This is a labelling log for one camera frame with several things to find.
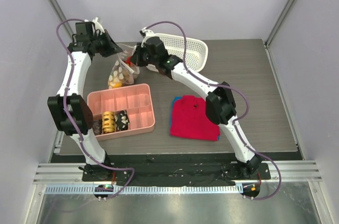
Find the pink plastic container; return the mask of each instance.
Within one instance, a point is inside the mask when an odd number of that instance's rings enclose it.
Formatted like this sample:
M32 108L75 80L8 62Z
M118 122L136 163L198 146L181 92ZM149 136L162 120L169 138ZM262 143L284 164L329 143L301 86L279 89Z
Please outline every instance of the pink plastic container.
M127 110L130 120L128 130L96 136L97 140L120 138L154 130L155 118L147 84L92 92L87 97L94 120L101 119L105 111Z

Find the gray floor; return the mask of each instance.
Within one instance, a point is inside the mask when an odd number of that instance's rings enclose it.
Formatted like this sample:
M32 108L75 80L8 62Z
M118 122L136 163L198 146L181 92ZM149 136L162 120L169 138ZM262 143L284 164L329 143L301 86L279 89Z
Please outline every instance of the gray floor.
M260 196L276 184L262 184ZM308 183L282 183L269 200L244 200L239 194L121 195L91 202L92 195L45 195L37 223L162 223L162 224L320 224Z
M296 144L280 99L262 40L211 40L208 59L201 74L226 81L248 96L250 109L241 125L252 146L259 151L296 151ZM107 79L116 58L96 56L88 70L84 99L90 92L107 88ZM169 136L171 102L176 96L194 94L186 86L142 68L137 83L151 89L155 130L151 133L101 141L108 154L220 153L233 152L226 136L218 142ZM245 103L235 94L237 112ZM65 137L62 155L81 154L78 146Z

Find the robotic arm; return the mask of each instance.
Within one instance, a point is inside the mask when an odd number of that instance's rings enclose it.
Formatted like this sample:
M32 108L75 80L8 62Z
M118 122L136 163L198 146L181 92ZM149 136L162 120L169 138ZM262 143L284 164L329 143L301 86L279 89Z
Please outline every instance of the robotic arm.
M239 122L234 122L237 119L236 104L231 90L202 84L197 77L208 82L208 84L217 84L217 82L213 82L194 71L191 71L189 74L184 67L182 59L175 55L169 55L164 43L159 37L154 36L152 31L142 30L140 33L144 39L136 45L131 62L140 67L149 64L155 65L162 75L181 82L204 98L206 100L206 116L211 122L217 124L227 136L240 164L240 170L245 177L253 174L258 169L261 158L248 150L246 145L250 146L250 144ZM114 43L107 30L103 30L97 21L76 23L76 34L73 35L73 41L70 43L68 50L72 53L74 63L69 57L65 78L60 90L56 96L48 98L49 110L57 129L65 132L66 135L73 138L80 146L79 134L66 115L63 107L65 87L67 86L69 75L73 74L68 84L69 88L66 98L68 110L84 138L83 147L87 152L85 153L82 150L86 157L84 171L110 175L110 171L97 165L87 155L89 154L99 163L111 166L107 153L101 148L94 135L92 130L93 114L82 98L82 95L86 73L94 55L100 53L101 56L108 57L122 52L122 50ZM239 137L234 124L246 144Z

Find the wood grain surface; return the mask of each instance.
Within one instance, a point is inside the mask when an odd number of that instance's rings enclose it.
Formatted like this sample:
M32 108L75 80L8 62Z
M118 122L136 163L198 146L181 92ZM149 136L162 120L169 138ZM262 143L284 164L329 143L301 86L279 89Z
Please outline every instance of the wood grain surface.
M275 84L262 40L209 40L205 68L201 71L212 80L228 82L247 95L249 114L241 125L250 143L259 151L296 151L296 144ZM116 57L94 57L88 70L84 99L93 91L107 89L107 80ZM156 72L141 68L137 83L150 86L155 113L155 130L150 133L101 141L108 154L163 153L229 153L233 149L226 136L217 142L171 137L170 110L174 97L196 95L181 83ZM245 102L234 93L238 115ZM79 147L65 136L61 155L82 154Z

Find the white plastic basket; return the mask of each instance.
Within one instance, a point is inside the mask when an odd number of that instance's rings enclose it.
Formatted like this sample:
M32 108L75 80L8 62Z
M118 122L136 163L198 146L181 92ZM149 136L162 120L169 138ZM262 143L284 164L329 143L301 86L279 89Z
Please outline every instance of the white plastic basket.
M184 38L181 36L155 33L154 36L158 36L164 43L170 55L176 55L183 59L184 56ZM186 50L186 64L189 68L196 72L201 71L207 60L208 47L201 41L191 38L186 38L187 50ZM154 65L148 65L147 68L152 71L158 72Z

